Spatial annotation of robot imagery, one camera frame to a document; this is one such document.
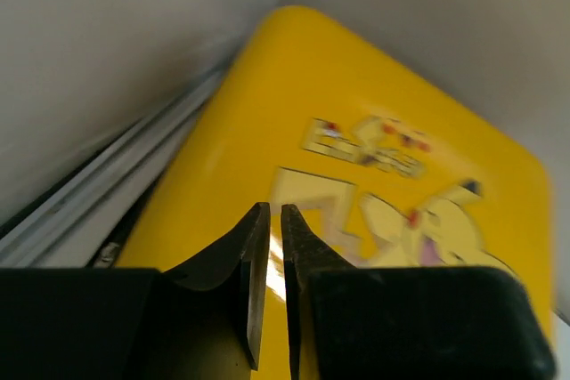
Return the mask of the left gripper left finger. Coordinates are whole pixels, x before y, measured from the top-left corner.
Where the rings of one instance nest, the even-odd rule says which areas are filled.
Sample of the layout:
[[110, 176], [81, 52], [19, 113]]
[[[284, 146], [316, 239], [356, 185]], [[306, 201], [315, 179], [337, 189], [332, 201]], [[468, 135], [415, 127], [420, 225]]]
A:
[[221, 238], [165, 272], [175, 342], [191, 371], [259, 369], [270, 209], [255, 203]]

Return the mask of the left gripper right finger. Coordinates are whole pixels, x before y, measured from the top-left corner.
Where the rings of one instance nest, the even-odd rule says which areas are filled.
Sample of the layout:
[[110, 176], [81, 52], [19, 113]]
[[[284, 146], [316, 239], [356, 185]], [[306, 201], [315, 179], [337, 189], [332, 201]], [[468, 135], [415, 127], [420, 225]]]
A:
[[295, 205], [281, 207], [281, 238], [290, 376], [317, 379], [319, 369], [309, 278], [321, 271], [352, 270], [354, 266], [312, 232]]

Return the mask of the yellow Pikachu suitcase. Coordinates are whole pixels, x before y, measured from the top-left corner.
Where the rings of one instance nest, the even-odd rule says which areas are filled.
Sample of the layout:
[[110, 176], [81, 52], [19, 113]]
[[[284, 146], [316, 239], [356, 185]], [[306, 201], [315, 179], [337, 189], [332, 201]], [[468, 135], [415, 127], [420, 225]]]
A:
[[297, 206], [350, 263], [483, 265], [549, 339], [548, 176], [530, 152], [315, 10], [269, 15], [160, 180], [118, 263], [167, 270], [256, 202]]

